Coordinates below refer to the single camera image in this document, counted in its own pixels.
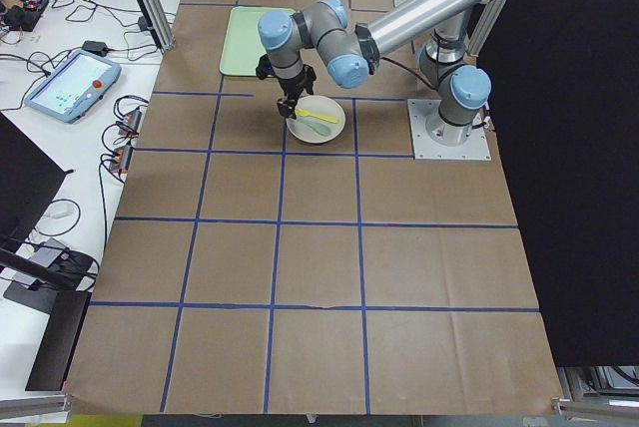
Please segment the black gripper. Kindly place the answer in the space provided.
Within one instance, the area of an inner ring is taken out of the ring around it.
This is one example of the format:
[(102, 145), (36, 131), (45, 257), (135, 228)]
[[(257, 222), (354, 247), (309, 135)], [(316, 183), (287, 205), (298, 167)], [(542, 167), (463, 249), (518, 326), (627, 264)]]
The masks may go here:
[(314, 93), (316, 72), (313, 67), (304, 64), (301, 57), (298, 57), (290, 67), (280, 69), (272, 65), (268, 55), (263, 55), (256, 67), (256, 76), (260, 80), (268, 77), (278, 80), (286, 96), (286, 98), (277, 100), (278, 111), (284, 118), (293, 116), (293, 110), (296, 108), (303, 91), (309, 95)]

